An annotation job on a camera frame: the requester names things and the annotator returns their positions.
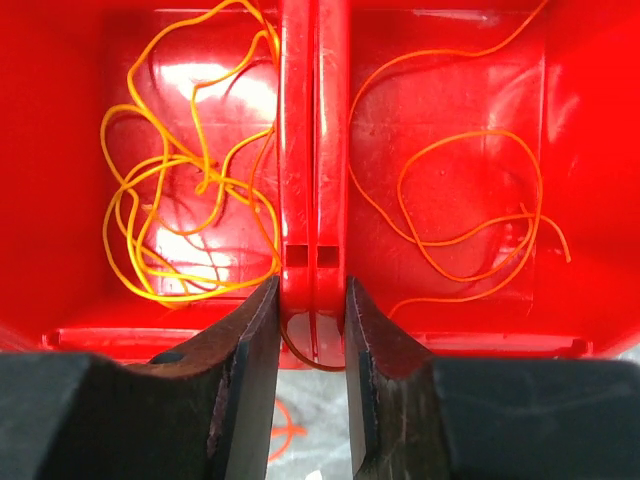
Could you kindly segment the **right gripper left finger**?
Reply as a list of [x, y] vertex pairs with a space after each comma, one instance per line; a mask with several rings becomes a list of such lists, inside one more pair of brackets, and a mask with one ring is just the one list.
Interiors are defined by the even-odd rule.
[[279, 280], [145, 364], [1, 357], [5, 479], [262, 479], [280, 351]]

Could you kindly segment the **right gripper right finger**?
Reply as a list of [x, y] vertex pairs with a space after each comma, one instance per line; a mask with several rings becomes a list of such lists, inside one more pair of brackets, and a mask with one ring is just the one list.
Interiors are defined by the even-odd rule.
[[356, 479], [635, 479], [639, 368], [439, 356], [355, 278], [345, 360]]

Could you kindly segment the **red three-compartment bin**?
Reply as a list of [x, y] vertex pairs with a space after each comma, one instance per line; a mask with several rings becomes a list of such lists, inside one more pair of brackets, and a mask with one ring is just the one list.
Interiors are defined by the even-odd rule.
[[1, 347], [150, 359], [280, 279], [440, 354], [639, 341], [635, 1], [5, 1]]

